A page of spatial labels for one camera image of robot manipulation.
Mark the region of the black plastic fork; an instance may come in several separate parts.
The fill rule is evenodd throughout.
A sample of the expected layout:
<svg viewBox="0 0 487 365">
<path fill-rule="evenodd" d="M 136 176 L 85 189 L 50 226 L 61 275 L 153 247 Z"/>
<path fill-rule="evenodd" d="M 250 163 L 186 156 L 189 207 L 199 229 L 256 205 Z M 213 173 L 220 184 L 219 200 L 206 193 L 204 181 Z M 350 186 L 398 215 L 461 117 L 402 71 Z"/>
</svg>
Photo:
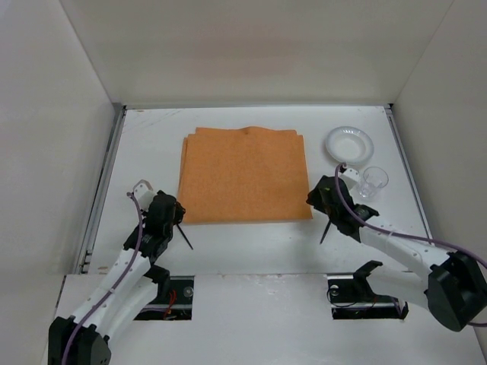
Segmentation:
<svg viewBox="0 0 487 365">
<path fill-rule="evenodd" d="M 191 244 L 191 242 L 189 241 L 187 235 L 183 232 L 183 229 L 182 229 L 182 227 L 179 224 L 177 224 L 177 229 L 179 230 L 181 236 L 183 237 L 183 239 L 185 240 L 185 242 L 187 243 L 187 245 L 189 246 L 189 248 L 191 250 L 194 250 L 193 245 Z"/>
</svg>

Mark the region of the black plastic knife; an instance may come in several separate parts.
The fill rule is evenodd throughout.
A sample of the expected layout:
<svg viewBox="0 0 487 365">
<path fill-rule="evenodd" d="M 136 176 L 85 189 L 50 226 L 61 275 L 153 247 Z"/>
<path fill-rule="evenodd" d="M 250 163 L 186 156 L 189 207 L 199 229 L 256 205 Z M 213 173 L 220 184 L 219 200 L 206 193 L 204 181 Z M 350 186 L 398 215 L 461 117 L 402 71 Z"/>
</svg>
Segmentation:
<svg viewBox="0 0 487 365">
<path fill-rule="evenodd" d="M 323 231 L 323 235 L 321 236 L 320 243 L 319 243 L 320 245 L 323 244 L 323 242 L 324 242 L 324 240 L 326 238 L 326 235 L 328 234 L 329 229 L 331 228 L 331 226 L 332 226 L 332 221 L 329 220 L 327 222 L 326 226 L 325 226 L 325 229 Z"/>
</svg>

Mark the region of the clear plastic cup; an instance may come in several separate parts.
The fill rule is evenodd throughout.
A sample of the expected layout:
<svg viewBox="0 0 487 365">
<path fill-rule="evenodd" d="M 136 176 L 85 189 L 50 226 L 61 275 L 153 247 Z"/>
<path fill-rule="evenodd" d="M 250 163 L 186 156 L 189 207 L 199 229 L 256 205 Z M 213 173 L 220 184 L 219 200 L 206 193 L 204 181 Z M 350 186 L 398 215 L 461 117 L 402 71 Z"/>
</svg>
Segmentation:
<svg viewBox="0 0 487 365">
<path fill-rule="evenodd" d="M 385 188 L 390 179 L 385 170 L 380 167 L 368 167 L 361 175 L 358 183 L 358 194 L 365 199 L 373 199 L 383 188 Z"/>
</svg>

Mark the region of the white round plate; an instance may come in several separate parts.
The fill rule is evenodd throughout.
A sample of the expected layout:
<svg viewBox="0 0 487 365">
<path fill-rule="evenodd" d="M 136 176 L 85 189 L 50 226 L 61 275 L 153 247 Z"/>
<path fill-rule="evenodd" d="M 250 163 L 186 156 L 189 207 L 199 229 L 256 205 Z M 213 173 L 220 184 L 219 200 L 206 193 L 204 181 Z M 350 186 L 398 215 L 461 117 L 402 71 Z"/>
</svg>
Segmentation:
<svg viewBox="0 0 487 365">
<path fill-rule="evenodd" d="M 356 166 L 367 163 L 374 155 L 370 136 L 351 126 L 333 129 L 325 139 L 325 148 L 336 161 Z"/>
</svg>

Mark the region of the orange cloth placemat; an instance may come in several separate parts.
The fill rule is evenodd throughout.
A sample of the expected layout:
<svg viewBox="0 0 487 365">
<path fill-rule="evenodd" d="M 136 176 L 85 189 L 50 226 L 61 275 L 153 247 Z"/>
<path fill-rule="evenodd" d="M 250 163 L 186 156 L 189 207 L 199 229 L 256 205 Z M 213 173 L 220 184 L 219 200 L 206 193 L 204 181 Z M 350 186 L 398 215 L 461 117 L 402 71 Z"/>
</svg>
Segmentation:
<svg viewBox="0 0 487 365">
<path fill-rule="evenodd" d="M 199 128 L 183 140 L 186 224 L 309 220 L 304 138 L 294 130 Z"/>
</svg>

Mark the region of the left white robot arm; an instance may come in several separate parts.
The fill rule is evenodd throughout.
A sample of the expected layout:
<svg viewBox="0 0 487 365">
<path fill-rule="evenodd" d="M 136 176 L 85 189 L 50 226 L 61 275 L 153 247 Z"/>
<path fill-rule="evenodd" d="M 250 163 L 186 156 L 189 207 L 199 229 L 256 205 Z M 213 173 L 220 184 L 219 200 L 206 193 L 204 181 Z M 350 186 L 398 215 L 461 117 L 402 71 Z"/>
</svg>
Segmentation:
<svg viewBox="0 0 487 365">
<path fill-rule="evenodd" d="M 49 364 L 108 364 L 127 325 L 170 287 L 170 272 L 156 264 L 186 213 L 177 199 L 139 184 L 128 193 L 138 223 L 118 258 L 88 298 L 49 327 Z"/>
</svg>

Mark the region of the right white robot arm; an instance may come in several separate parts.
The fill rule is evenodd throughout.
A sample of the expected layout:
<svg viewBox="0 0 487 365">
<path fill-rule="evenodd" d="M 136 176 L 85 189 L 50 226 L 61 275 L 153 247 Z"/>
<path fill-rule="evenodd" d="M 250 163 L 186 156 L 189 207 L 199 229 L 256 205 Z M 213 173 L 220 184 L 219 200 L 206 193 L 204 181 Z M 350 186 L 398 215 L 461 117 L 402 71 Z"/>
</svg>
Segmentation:
<svg viewBox="0 0 487 365">
<path fill-rule="evenodd" d="M 354 203 L 337 176 L 322 176 L 307 203 L 327 215 L 341 234 L 406 267 L 389 271 L 379 261 L 363 264 L 353 274 L 363 298 L 381 295 L 414 303 L 454 332 L 473 325 L 486 308 L 486 279 L 480 269 L 484 263 L 474 255 L 398 231 L 375 209 Z"/>
</svg>

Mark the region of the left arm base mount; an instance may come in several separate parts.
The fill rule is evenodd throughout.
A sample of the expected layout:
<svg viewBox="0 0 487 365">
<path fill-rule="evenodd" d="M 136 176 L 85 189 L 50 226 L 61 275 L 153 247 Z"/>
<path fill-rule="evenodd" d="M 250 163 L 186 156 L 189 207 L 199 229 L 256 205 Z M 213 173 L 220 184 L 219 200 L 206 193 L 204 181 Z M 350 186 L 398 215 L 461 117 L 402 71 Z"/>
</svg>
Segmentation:
<svg viewBox="0 0 487 365">
<path fill-rule="evenodd" d="M 135 321 L 189 321 L 193 314 L 194 277 L 171 277 L 167 289 L 146 305 Z"/>
</svg>

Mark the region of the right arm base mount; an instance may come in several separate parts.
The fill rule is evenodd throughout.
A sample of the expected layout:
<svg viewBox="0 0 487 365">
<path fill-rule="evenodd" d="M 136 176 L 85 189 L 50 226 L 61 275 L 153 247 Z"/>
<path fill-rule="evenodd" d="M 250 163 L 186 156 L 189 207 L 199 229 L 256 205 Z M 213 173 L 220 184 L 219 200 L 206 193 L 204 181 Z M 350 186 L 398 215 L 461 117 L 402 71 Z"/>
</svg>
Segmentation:
<svg viewBox="0 0 487 365">
<path fill-rule="evenodd" d="M 407 302 L 374 294 L 367 283 L 353 275 L 329 275 L 327 285 L 326 298 L 335 320 L 404 320 L 409 314 Z"/>
</svg>

